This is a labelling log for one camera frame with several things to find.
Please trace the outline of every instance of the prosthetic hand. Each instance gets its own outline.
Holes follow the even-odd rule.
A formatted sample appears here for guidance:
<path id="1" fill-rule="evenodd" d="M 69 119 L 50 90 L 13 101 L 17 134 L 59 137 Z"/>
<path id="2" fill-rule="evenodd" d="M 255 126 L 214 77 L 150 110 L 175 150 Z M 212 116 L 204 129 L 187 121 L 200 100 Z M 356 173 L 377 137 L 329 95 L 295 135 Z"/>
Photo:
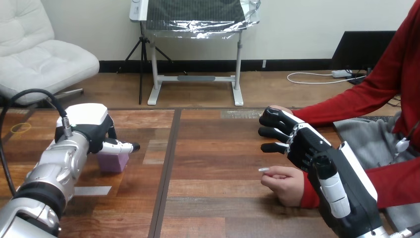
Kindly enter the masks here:
<path id="1" fill-rule="evenodd" d="M 262 151 L 287 154 L 308 172 L 322 218 L 340 238 L 389 237 L 379 217 L 376 190 L 346 142 L 334 149 L 309 124 L 270 107 L 260 123 L 266 126 L 259 129 L 260 136 L 280 141 L 261 145 Z"/>
<path id="2" fill-rule="evenodd" d="M 128 154 L 137 143 L 118 141 L 112 118 L 102 104 L 80 104 L 59 118 L 55 140 L 42 153 L 17 194 L 0 211 L 0 238 L 53 238 L 74 195 L 87 154 Z"/>

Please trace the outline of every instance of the tripod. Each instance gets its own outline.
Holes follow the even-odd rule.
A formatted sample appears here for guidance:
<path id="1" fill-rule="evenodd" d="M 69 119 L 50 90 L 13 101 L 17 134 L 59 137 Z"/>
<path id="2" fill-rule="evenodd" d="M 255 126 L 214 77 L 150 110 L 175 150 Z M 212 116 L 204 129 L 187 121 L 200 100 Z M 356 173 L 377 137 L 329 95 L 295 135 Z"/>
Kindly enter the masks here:
<path id="1" fill-rule="evenodd" d="M 142 50 L 141 50 L 141 56 L 140 56 L 140 92 L 139 92 L 139 104 L 142 104 L 142 94 L 143 94 L 143 61 L 144 63 L 147 63 L 147 53 L 146 53 L 146 43 L 150 44 L 150 40 L 145 37 L 143 34 L 143 24 L 140 22 L 140 31 L 141 31 L 141 37 L 139 38 L 139 41 L 137 42 L 136 46 L 131 50 L 130 54 L 127 56 L 127 58 L 124 61 L 124 66 L 127 66 L 127 62 L 130 59 L 131 55 L 134 53 L 134 51 L 137 49 L 137 47 L 142 44 Z M 169 63 L 172 63 L 173 61 L 164 53 L 162 52 L 158 47 L 156 47 L 156 50 L 163 55 Z"/>

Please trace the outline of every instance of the rubber band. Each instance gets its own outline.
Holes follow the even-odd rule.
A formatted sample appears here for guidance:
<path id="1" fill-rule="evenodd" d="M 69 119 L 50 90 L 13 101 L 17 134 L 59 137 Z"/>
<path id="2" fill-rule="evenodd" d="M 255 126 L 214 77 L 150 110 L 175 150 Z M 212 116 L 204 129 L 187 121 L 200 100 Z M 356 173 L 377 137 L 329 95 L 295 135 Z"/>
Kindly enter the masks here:
<path id="1" fill-rule="evenodd" d="M 29 127 L 26 130 L 23 130 L 23 131 L 13 131 L 13 129 L 15 127 L 20 126 L 20 125 L 28 125 Z M 12 128 L 10 129 L 10 132 L 12 132 L 13 134 L 21 134 L 21 133 L 25 133 L 25 132 L 29 131 L 29 129 L 31 129 L 31 128 L 32 128 L 32 125 L 30 125 L 29 123 L 19 123 L 19 124 L 16 124 L 16 125 L 12 126 Z"/>

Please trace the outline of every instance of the metal connector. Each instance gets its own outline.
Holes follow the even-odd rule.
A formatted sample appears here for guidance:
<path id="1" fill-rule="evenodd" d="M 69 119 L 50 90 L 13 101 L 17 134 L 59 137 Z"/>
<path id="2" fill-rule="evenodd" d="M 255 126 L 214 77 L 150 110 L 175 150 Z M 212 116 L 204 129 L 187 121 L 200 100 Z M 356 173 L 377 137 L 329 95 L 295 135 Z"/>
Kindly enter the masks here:
<path id="1" fill-rule="evenodd" d="M 390 238 L 408 238 L 412 236 L 413 236 L 413 233 L 411 233 L 410 230 L 404 229 L 400 232 L 392 234 Z"/>
<path id="2" fill-rule="evenodd" d="M 68 117 L 63 117 L 61 121 L 63 123 L 64 136 L 66 138 L 71 137 L 73 133 L 71 133 L 71 126 L 70 122 L 68 121 Z"/>

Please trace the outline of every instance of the chair cushion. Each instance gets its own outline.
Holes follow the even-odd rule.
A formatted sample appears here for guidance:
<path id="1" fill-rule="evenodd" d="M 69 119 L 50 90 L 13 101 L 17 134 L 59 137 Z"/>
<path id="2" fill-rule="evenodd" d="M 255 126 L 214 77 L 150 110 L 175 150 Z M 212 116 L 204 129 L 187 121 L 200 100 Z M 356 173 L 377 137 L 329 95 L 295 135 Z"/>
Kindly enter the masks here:
<path id="1" fill-rule="evenodd" d="M 54 39 L 40 0 L 0 0 L 0 57 Z"/>
<path id="2" fill-rule="evenodd" d="M 48 40 L 26 51 L 0 57 L 0 94 L 11 98 L 30 88 L 56 93 L 98 73 L 98 59 L 88 51 L 62 41 Z M 32 93 L 17 103 L 45 98 Z"/>

